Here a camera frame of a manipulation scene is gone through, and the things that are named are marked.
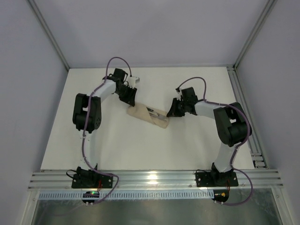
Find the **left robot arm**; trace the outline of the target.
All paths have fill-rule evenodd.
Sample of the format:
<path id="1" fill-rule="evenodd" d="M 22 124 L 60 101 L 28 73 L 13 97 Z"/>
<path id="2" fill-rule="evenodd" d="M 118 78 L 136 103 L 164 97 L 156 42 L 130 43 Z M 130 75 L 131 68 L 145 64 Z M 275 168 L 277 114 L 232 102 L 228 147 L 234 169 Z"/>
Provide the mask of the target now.
<path id="1" fill-rule="evenodd" d="M 120 101 L 135 106 L 137 92 L 135 86 L 139 81 L 139 77 L 116 68 L 112 74 L 106 74 L 103 82 L 89 95 L 81 93 L 76 95 L 72 122 L 82 133 L 82 160 L 73 177 L 75 183 L 96 182 L 101 176 L 106 176 L 98 171 L 95 150 L 96 132 L 102 122 L 102 103 L 110 95 L 117 94 Z"/>

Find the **beige cloth napkin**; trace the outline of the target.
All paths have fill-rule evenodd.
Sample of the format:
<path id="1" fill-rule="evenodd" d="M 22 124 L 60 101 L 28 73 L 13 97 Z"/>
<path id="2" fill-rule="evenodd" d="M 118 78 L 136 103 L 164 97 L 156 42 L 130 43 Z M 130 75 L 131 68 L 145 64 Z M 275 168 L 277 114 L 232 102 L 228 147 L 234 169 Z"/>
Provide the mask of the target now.
<path id="1" fill-rule="evenodd" d="M 134 107 L 129 106 L 127 108 L 127 114 L 132 116 L 132 117 L 135 117 L 139 120 L 143 120 L 143 121 L 148 122 L 150 124 L 156 125 L 160 128 L 167 128 L 168 127 L 169 118 L 168 118 L 167 121 L 153 118 L 149 115 L 148 110 L 147 110 L 146 107 L 154 109 L 155 111 L 157 111 L 158 113 L 160 113 L 162 115 L 165 115 L 165 116 L 167 115 L 167 112 L 165 112 L 165 111 L 162 111 L 162 110 L 159 110 L 159 109 L 156 109 L 156 108 L 153 108 L 153 107 L 147 106 L 145 104 L 141 104 L 141 103 L 136 103 Z"/>

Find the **aluminium frame post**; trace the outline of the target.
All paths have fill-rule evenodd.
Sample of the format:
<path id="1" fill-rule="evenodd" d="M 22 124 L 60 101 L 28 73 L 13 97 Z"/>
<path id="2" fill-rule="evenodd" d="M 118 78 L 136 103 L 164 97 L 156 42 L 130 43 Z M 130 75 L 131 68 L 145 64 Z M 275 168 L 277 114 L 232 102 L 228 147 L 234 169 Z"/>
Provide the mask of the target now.
<path id="1" fill-rule="evenodd" d="M 57 56 L 59 57 L 61 63 L 64 65 L 64 68 L 69 71 L 70 70 L 70 65 L 67 62 L 60 46 L 58 45 L 50 27 L 48 26 L 46 19 L 44 18 L 39 6 L 37 5 L 35 0 L 26 0 L 26 2 L 28 3 L 29 7 L 31 8 L 34 16 L 37 18 L 42 30 L 44 31 L 46 37 L 48 38 L 48 40 L 50 41 L 52 47 L 54 48 Z"/>
<path id="2" fill-rule="evenodd" d="M 268 0 L 266 4 L 264 5 L 261 13 L 259 14 L 258 19 L 256 20 L 253 28 L 251 29 L 250 34 L 248 35 L 234 65 L 234 70 L 237 70 L 241 62 L 243 61 L 244 57 L 246 56 L 247 52 L 249 51 L 251 45 L 256 40 L 256 37 L 258 36 L 259 32 L 263 28 L 266 20 L 268 19 L 269 15 L 271 14 L 273 8 L 275 7 L 277 3 L 277 0 Z"/>

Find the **knife with green handle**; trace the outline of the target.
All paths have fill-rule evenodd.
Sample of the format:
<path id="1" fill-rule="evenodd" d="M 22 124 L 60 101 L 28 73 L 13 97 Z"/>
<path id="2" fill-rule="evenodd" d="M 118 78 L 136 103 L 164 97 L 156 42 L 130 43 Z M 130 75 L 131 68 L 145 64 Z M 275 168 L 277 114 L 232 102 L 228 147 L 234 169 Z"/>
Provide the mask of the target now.
<path id="1" fill-rule="evenodd" d="M 159 119 L 159 120 L 165 120 L 165 121 L 168 120 L 168 117 L 166 117 L 162 114 L 159 114 L 157 112 L 150 112 L 150 116 L 153 117 L 153 118 Z"/>

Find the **left controller board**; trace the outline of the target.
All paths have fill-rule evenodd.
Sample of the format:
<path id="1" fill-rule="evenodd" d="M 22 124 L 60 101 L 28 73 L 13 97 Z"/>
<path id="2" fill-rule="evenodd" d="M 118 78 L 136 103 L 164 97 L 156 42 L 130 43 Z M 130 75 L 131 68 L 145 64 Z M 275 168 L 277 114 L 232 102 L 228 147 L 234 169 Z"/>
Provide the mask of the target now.
<path id="1" fill-rule="evenodd" d="M 86 205 L 93 205 L 100 199 L 98 191 L 87 191 L 82 195 L 82 202 Z"/>

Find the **front aluminium rail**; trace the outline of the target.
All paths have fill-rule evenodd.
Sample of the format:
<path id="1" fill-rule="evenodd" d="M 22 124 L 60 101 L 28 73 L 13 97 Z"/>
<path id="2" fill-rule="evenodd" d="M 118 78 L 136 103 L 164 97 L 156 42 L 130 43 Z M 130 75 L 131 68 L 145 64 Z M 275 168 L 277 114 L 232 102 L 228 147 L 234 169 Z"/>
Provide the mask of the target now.
<path id="1" fill-rule="evenodd" d="M 244 171 L 255 188 L 283 187 L 279 172 L 274 169 L 253 169 Z M 118 189 L 196 189 L 198 179 L 195 171 L 111 171 L 119 176 Z M 29 190 L 70 189 L 72 180 L 65 171 L 54 170 L 32 174 Z"/>

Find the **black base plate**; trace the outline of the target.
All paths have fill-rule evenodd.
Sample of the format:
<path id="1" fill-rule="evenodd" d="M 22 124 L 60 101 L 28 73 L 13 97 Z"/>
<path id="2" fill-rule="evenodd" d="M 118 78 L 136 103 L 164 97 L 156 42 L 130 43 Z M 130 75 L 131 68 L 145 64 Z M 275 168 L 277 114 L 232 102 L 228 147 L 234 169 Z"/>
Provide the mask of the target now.
<path id="1" fill-rule="evenodd" d="M 108 188 L 113 187 L 113 177 L 99 173 L 75 174 L 73 176 L 72 188 Z"/>
<path id="2" fill-rule="evenodd" d="M 219 172 L 218 170 L 203 171 L 195 173 L 197 187 L 237 187 L 239 185 L 236 173 L 231 170 Z"/>

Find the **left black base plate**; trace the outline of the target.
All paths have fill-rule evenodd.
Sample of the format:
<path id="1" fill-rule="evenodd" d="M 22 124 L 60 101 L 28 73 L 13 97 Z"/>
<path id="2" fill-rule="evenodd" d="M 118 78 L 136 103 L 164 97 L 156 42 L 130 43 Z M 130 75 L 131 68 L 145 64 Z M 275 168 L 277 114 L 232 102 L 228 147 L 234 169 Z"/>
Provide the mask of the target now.
<path id="1" fill-rule="evenodd" d="M 113 177 L 99 173 L 75 174 L 73 176 L 72 188 L 108 188 L 113 187 Z"/>

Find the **right aluminium side rail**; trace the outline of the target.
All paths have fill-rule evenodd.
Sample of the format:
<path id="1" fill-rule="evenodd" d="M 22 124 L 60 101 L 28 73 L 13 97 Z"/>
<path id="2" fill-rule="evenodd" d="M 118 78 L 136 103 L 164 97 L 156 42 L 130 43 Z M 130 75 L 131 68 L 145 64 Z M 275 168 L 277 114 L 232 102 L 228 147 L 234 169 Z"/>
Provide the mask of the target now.
<path id="1" fill-rule="evenodd" d="M 254 123 L 253 123 L 253 120 L 252 120 L 252 117 L 250 114 L 249 107 L 246 102 L 245 95 L 242 90 L 241 83 L 238 78 L 238 74 L 233 65 L 229 65 L 226 68 L 227 68 L 228 76 L 229 76 L 229 79 L 230 79 L 230 82 L 232 85 L 232 90 L 233 90 L 235 99 L 237 102 L 239 102 L 241 104 L 243 111 L 251 125 L 251 128 L 252 128 L 252 134 L 249 137 L 247 144 L 250 148 L 254 167 L 255 167 L 255 169 L 263 169 L 263 168 L 268 169 L 265 157 L 263 155 L 263 148 L 259 141 L 258 134 L 255 130 L 255 126 L 254 126 Z"/>

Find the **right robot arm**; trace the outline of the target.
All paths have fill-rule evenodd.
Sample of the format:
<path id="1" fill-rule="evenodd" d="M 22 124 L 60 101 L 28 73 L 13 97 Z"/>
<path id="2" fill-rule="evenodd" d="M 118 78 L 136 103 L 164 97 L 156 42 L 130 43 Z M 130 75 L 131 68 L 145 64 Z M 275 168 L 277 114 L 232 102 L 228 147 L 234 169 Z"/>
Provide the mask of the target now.
<path id="1" fill-rule="evenodd" d="M 199 100 L 194 88 L 176 89 L 179 94 L 172 100 L 167 117 L 183 117 L 185 113 L 211 118 L 215 121 L 221 141 L 216 160 L 209 171 L 195 172 L 196 185 L 203 187 L 237 187 L 238 179 L 233 162 L 238 148 L 252 134 L 252 128 L 240 103 L 217 104 L 205 99 Z"/>

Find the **controller board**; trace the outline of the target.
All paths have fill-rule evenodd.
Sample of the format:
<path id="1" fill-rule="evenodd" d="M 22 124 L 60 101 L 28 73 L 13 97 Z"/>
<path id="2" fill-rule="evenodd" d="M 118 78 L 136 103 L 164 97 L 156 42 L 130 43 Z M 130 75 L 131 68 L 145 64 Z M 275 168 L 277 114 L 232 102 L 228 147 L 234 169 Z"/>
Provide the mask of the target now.
<path id="1" fill-rule="evenodd" d="M 213 202 L 224 204 L 229 198 L 229 191 L 227 189 L 217 189 L 213 191 Z"/>
<path id="2" fill-rule="evenodd" d="M 98 191 L 87 191 L 82 195 L 82 202 L 86 205 L 93 205 L 100 199 Z"/>

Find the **left aluminium frame post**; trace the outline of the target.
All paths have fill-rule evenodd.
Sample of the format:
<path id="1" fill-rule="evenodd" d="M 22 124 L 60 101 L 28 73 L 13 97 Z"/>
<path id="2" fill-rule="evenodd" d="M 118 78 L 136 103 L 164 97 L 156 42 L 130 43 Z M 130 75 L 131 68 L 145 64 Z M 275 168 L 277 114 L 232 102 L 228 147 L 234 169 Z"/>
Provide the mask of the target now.
<path id="1" fill-rule="evenodd" d="M 60 46 L 58 45 L 50 27 L 48 26 L 46 19 L 44 18 L 39 6 L 37 5 L 35 0 L 26 0 L 26 2 L 28 3 L 29 7 L 31 8 L 34 16 L 37 18 L 42 30 L 44 31 L 46 37 L 48 38 L 48 40 L 50 41 L 52 47 L 54 48 L 57 56 L 59 57 L 61 63 L 64 65 L 64 68 L 69 71 L 70 70 L 70 65 L 67 62 Z"/>

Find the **fork with green handle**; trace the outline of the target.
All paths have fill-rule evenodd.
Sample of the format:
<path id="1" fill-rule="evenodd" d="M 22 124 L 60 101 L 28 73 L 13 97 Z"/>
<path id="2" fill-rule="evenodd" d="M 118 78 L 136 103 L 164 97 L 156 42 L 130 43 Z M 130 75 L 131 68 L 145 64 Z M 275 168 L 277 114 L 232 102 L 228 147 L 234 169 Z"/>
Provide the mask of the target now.
<path id="1" fill-rule="evenodd" d="M 148 107 L 146 107 L 147 108 L 147 110 L 148 110 L 148 113 L 150 113 L 150 112 L 157 112 L 157 111 L 155 111 L 154 109 L 151 109 L 151 108 L 148 108 Z"/>

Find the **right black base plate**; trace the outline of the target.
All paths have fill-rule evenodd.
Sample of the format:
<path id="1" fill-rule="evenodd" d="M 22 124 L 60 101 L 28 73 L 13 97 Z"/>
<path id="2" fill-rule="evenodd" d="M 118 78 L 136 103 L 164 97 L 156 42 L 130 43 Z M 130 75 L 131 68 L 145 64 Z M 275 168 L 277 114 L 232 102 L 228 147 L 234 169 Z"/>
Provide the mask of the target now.
<path id="1" fill-rule="evenodd" d="M 236 173 L 231 170 L 219 172 L 218 170 L 203 171 L 195 173 L 197 187 L 237 187 L 239 185 Z"/>

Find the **right aluminium frame post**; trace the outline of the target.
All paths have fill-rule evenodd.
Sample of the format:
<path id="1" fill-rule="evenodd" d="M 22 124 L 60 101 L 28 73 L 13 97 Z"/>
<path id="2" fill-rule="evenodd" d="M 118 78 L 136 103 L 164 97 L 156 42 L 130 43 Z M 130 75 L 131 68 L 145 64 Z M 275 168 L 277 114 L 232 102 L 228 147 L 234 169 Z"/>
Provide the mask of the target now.
<path id="1" fill-rule="evenodd" d="M 269 15 L 271 14 L 273 8 L 275 7 L 277 3 L 277 0 L 268 0 L 266 4 L 264 5 L 261 13 L 259 14 L 258 19 L 256 20 L 253 28 L 251 29 L 250 34 L 248 35 L 234 65 L 234 70 L 237 70 L 241 62 L 243 61 L 244 57 L 246 56 L 247 52 L 249 51 L 251 45 L 256 40 L 256 37 L 258 36 L 259 32 L 263 28 L 266 20 L 268 19 Z"/>

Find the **right controller board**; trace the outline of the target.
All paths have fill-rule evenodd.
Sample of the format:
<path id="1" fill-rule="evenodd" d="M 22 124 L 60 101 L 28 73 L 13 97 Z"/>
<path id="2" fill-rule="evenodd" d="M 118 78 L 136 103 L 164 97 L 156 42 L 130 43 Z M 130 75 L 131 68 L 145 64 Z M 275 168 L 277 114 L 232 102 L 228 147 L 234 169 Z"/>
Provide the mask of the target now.
<path id="1" fill-rule="evenodd" d="M 229 191 L 227 189 L 217 189 L 213 191 L 213 202 L 224 204 L 229 198 Z"/>

